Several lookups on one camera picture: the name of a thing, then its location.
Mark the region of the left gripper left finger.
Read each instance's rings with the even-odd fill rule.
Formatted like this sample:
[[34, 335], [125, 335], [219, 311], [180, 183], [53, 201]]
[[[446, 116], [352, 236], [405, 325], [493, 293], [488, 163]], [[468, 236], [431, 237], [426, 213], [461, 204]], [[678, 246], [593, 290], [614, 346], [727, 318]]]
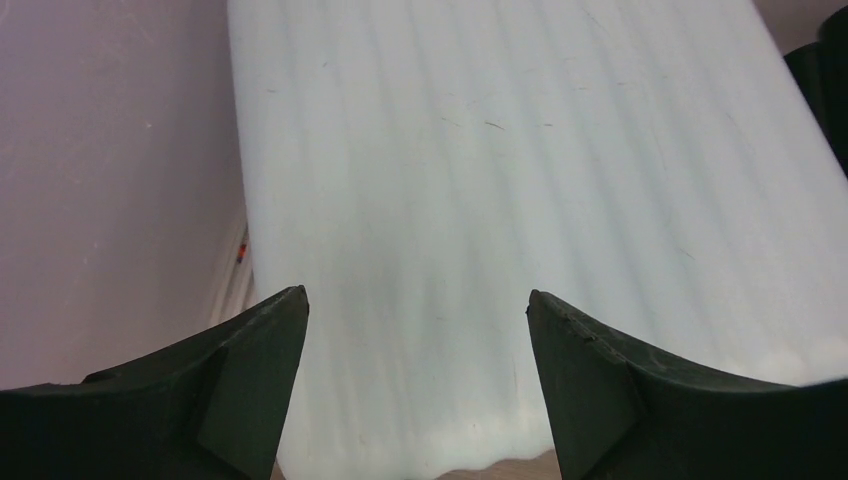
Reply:
[[5, 479], [267, 479], [309, 315], [303, 286], [161, 350], [1, 394]]

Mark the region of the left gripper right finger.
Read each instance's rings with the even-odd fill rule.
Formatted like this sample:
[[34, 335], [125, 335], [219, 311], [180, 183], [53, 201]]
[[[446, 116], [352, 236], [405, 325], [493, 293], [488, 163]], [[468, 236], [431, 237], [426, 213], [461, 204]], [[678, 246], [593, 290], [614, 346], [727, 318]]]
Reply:
[[565, 479], [843, 479], [847, 383], [716, 370], [533, 291], [528, 327]]

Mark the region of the light blue hard-shell suitcase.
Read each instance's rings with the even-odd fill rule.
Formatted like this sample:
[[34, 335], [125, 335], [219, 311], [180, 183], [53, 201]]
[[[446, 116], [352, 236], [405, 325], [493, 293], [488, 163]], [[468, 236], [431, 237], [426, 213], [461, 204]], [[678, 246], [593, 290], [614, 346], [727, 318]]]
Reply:
[[232, 1], [256, 294], [303, 286], [289, 479], [553, 446], [525, 310], [847, 373], [847, 181], [754, 1]]

